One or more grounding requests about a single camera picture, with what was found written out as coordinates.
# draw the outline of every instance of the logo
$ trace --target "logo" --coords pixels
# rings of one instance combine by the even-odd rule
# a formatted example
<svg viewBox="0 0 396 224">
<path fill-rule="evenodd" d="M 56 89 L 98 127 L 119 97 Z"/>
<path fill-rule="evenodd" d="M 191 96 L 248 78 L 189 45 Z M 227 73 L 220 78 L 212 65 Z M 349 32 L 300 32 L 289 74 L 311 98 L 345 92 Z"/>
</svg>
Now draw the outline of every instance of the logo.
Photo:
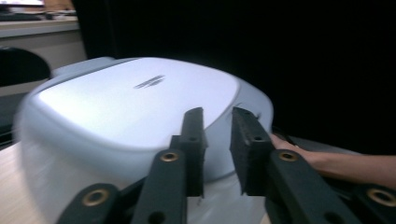
<svg viewBox="0 0 396 224">
<path fill-rule="evenodd" d="M 162 82 L 164 80 L 164 77 L 165 77 L 164 75 L 156 76 L 156 77 L 149 79 L 143 83 L 140 83 L 139 85 L 135 86 L 134 89 L 141 89 L 141 88 L 155 86 L 155 85 L 159 84 L 160 82 Z"/>
</svg>

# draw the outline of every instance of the wooden table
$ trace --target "wooden table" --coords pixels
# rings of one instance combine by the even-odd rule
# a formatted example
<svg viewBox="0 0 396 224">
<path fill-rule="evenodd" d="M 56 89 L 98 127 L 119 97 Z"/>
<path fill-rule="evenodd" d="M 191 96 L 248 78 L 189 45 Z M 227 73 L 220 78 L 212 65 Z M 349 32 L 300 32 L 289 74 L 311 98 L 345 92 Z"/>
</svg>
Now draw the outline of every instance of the wooden table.
<svg viewBox="0 0 396 224">
<path fill-rule="evenodd" d="M 0 151 L 0 223 L 46 224 L 26 187 L 19 153 L 18 143 Z M 261 224 L 269 223 L 265 216 Z"/>
</svg>

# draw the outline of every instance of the table surface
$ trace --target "table surface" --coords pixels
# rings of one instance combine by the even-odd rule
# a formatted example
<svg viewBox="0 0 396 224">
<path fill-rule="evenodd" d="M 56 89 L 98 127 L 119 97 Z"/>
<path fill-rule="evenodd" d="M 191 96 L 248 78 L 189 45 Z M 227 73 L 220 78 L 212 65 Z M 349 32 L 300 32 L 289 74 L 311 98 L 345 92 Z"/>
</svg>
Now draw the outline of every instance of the table surface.
<svg viewBox="0 0 396 224">
<path fill-rule="evenodd" d="M 77 17 L 57 21 L 0 21 L 0 38 L 78 30 Z"/>
<path fill-rule="evenodd" d="M 19 166 L 19 144 L 0 151 L 0 223 L 44 224 Z M 268 216 L 261 224 L 269 224 Z"/>
</svg>

